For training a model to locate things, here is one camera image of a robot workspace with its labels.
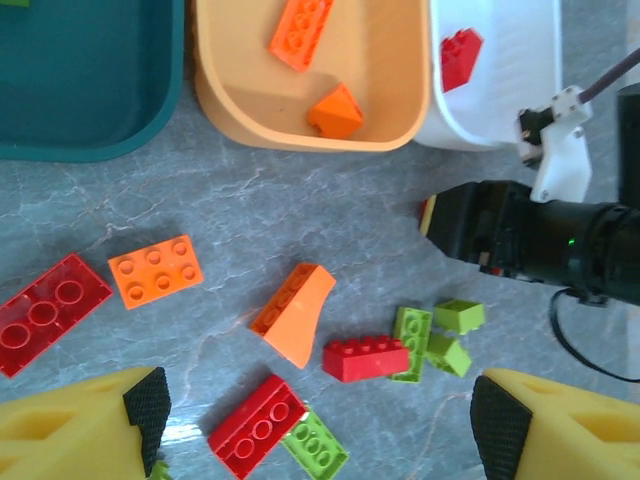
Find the teal plastic bin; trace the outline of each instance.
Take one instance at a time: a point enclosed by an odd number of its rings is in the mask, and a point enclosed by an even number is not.
[[[0,159],[95,162],[131,152],[180,96],[184,0],[0,6]]]

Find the gray marble surface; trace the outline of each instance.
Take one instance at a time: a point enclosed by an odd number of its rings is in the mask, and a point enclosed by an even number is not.
[[[566,83],[587,85],[624,54],[623,1],[564,2]],[[590,201],[615,198],[613,90],[586,126]],[[167,370],[174,407],[162,453],[177,479],[231,478],[208,432],[269,372],[284,377],[351,452],[339,478],[442,479],[479,462],[468,409],[474,379],[507,367],[626,398],[623,384],[573,361],[546,318],[553,289],[483,276],[446,259],[417,230],[423,198],[470,180],[533,174],[512,152],[373,154],[256,150],[218,134],[190,82],[167,128],[126,157],[95,165],[0,162],[0,301],[70,251],[112,281],[107,259],[187,233],[205,282],[133,311],[116,295],[13,380],[0,401],[137,365]],[[309,366],[298,370],[247,325],[300,261],[337,285]],[[463,339],[474,364],[459,379],[427,368],[419,385],[342,385],[321,370],[331,338],[386,333],[399,305],[444,297],[483,302],[487,324]],[[590,356],[625,370],[624,307],[566,304],[567,332]],[[282,448],[257,479],[303,479]]]

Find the orange lego brick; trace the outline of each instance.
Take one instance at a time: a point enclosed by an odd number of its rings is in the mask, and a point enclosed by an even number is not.
[[[344,83],[314,105],[307,121],[327,138],[345,139],[364,123],[362,111]]]
[[[335,284],[321,265],[300,263],[249,328],[304,368],[311,358],[322,306]]]
[[[269,51],[291,68],[307,71],[332,5],[333,0],[288,0]]]
[[[109,260],[127,310],[204,280],[188,235]]]

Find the lime green lego brick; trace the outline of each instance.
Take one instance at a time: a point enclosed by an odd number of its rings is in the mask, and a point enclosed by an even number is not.
[[[349,459],[347,451],[309,407],[282,444],[314,480],[332,479]]]
[[[0,0],[0,5],[8,7],[28,7],[29,0]]]
[[[153,470],[151,470],[151,476],[148,480],[173,480],[169,475],[169,465],[167,465],[162,460],[156,461],[153,466]]]
[[[409,349],[409,370],[391,375],[391,380],[394,382],[420,382],[424,366],[424,351],[431,331],[431,320],[431,312],[409,307],[398,309],[393,336],[402,340],[402,344]]]
[[[437,333],[429,336],[426,360],[443,372],[464,377],[471,367],[469,352],[462,348],[457,338],[446,337]]]
[[[451,300],[438,305],[434,317],[438,326],[466,335],[484,325],[484,305],[466,300]]]

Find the black rubber pad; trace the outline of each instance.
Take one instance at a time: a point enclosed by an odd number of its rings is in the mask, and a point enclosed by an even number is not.
[[[514,480],[533,413],[484,375],[471,399],[471,427],[487,480]]]
[[[144,473],[151,475],[162,433],[171,411],[171,398],[164,368],[158,367],[123,395],[129,424],[137,425],[142,435]]]

